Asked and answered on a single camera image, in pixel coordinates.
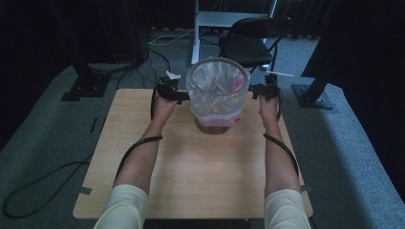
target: forearm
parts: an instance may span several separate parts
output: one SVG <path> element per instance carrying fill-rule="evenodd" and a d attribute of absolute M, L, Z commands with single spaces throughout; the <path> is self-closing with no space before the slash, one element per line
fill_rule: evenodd
<path fill-rule="evenodd" d="M 277 118 L 274 116 L 266 124 L 266 134 L 283 142 L 278 126 Z M 276 143 L 266 140 L 266 189 L 265 197 L 269 194 L 282 190 L 292 189 L 300 192 L 300 185 L 291 158 Z"/>
<path fill-rule="evenodd" d="M 161 135 L 164 123 L 152 121 L 141 139 Z M 135 148 L 127 157 L 114 186 L 131 184 L 149 194 L 150 182 L 158 156 L 158 141 L 146 142 Z"/>

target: wooden table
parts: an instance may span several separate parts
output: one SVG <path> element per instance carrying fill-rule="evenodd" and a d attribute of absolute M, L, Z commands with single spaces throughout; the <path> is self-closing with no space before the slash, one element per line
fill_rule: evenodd
<path fill-rule="evenodd" d="M 117 91 L 74 208 L 78 219 L 103 212 L 117 167 L 150 122 L 151 90 Z M 189 102 L 178 105 L 163 130 L 152 176 L 148 219 L 258 219 L 263 217 L 265 138 L 259 101 L 249 93 L 241 120 L 208 135 L 194 123 Z M 292 150 L 284 119 L 282 135 Z M 303 192 L 306 212 L 312 207 Z"/>

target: hand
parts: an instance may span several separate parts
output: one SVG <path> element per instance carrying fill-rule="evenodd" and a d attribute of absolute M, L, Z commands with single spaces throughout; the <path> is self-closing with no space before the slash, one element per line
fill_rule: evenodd
<path fill-rule="evenodd" d="M 259 95 L 260 100 L 260 111 L 259 114 L 262 117 L 263 125 L 265 128 L 269 127 L 271 121 L 277 122 L 277 98 L 271 98 L 269 101 L 266 101 L 266 98 L 263 95 Z"/>
<path fill-rule="evenodd" d="M 160 97 L 159 94 L 156 93 L 154 117 L 152 121 L 164 125 L 174 111 L 177 103 L 178 101 L 169 101 L 163 97 Z"/>

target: plastic container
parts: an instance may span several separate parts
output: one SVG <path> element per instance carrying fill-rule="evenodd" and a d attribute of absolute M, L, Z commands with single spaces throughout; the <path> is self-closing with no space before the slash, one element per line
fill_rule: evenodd
<path fill-rule="evenodd" d="M 244 67 L 220 57 L 201 60 L 188 71 L 191 112 L 202 131 L 220 134 L 241 118 L 249 78 Z"/>

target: pink contents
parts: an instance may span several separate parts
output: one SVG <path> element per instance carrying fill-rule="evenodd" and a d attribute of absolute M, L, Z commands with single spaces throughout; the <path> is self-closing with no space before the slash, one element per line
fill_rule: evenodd
<path fill-rule="evenodd" d="M 241 89 L 244 86 L 244 84 L 245 84 L 245 81 L 242 79 L 236 81 L 236 83 L 232 86 L 232 89 L 231 89 L 232 92 L 234 93 L 234 92 L 238 91 L 239 89 Z"/>
<path fill-rule="evenodd" d="M 209 121 L 201 121 L 199 122 L 204 126 L 204 127 L 230 127 L 236 122 L 238 122 L 241 119 L 241 115 L 237 115 L 231 119 L 228 120 L 221 120 L 221 119 L 214 119 L 214 120 L 209 120 Z"/>

